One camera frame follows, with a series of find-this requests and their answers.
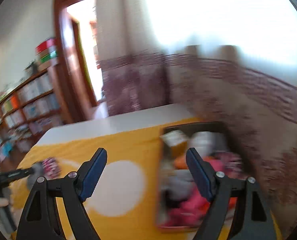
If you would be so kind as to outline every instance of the door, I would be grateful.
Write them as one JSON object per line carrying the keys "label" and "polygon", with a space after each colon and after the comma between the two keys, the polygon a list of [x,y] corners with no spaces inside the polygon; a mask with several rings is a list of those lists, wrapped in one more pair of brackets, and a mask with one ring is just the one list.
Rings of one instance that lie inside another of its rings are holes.
{"label": "door", "polygon": [[81,115],[80,121],[90,120],[92,118],[92,105],[88,97],[79,64],[79,58],[75,46],[72,18],[66,11],[66,8],[62,9],[59,18],[63,56],[66,61],[70,81],[74,91],[72,100],[76,101],[77,111]]}
{"label": "door", "polygon": [[78,54],[78,60],[79,60],[79,65],[80,65],[80,71],[81,71],[82,77],[83,77],[83,83],[84,83],[88,98],[90,100],[90,104],[92,107],[94,107],[94,106],[97,106],[97,102],[95,99],[93,86],[92,86],[90,78],[89,78],[87,63],[85,60],[84,51],[83,51],[82,44],[81,44],[79,23],[75,19],[72,19],[72,26],[73,26],[75,47],[76,47],[76,51]]}

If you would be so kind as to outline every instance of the black clamp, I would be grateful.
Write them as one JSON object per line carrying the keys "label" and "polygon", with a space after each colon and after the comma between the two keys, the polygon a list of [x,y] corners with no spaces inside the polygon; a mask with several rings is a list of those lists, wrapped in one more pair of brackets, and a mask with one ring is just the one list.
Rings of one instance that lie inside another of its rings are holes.
{"label": "black clamp", "polygon": [[195,148],[186,153],[186,163],[201,196],[211,206],[195,240],[216,240],[221,232],[231,197],[238,197],[228,239],[276,240],[273,219],[255,178],[231,179],[202,160]]}
{"label": "black clamp", "polygon": [[46,180],[39,177],[24,206],[17,239],[65,239],[56,197],[63,198],[76,240],[100,239],[82,203],[92,195],[106,161],[106,150],[99,148],[77,172],[72,171],[62,179]]}

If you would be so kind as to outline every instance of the wooden door frame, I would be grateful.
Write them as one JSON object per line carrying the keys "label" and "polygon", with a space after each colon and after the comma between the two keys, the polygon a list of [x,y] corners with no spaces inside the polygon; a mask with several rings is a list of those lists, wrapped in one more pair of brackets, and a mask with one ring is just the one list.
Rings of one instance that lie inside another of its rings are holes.
{"label": "wooden door frame", "polygon": [[72,112],[72,116],[74,117],[76,122],[85,121],[83,116],[83,111],[81,109],[80,103],[78,101],[77,93],[74,89],[74,83],[72,78],[70,77],[70,67],[65,58],[63,43],[62,43],[62,35],[61,35],[61,26],[60,20],[62,16],[62,11],[68,6],[80,2],[83,0],[53,0],[53,12],[54,12],[54,28],[55,28],[55,37],[57,44],[57,52],[58,52],[58,61],[59,64],[63,67],[64,71],[63,75],[63,83],[69,84],[68,89],[64,91],[64,94],[67,98],[67,102]]}

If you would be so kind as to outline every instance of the curtain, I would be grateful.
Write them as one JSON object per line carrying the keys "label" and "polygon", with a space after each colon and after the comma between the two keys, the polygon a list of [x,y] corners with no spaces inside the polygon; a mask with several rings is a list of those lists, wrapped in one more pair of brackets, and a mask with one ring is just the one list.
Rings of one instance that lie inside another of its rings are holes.
{"label": "curtain", "polygon": [[287,236],[297,223],[297,12],[290,1],[97,0],[97,18],[110,114],[181,103],[205,121],[224,122]]}

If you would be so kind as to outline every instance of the colorful box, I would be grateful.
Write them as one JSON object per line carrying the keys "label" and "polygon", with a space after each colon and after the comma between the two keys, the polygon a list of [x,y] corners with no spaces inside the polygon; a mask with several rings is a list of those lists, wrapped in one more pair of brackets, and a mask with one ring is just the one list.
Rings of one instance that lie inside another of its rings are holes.
{"label": "colorful box", "polygon": [[39,54],[37,54],[37,60],[40,60],[41,58],[45,57],[47,54],[52,53],[53,51],[56,51],[56,46],[51,46],[47,49],[45,49],[44,51],[40,52]]}
{"label": "colorful box", "polygon": [[35,48],[36,54],[41,53],[42,51],[46,50],[47,48],[55,45],[55,38],[49,38],[48,40],[42,42]]}
{"label": "colorful box", "polygon": [[50,67],[50,66],[54,66],[54,65],[56,65],[56,64],[58,64],[57,57],[52,58],[52,59],[50,59],[50,60],[48,60],[48,61],[42,63],[42,64],[38,67],[38,70],[39,70],[39,71],[42,71],[42,70],[44,70],[44,69],[46,69],[46,68],[48,68],[48,67]]}
{"label": "colorful box", "polygon": [[43,58],[41,58],[40,62],[43,64],[44,62],[47,62],[48,60],[55,58],[57,56],[56,51],[51,52],[50,54],[47,54]]}

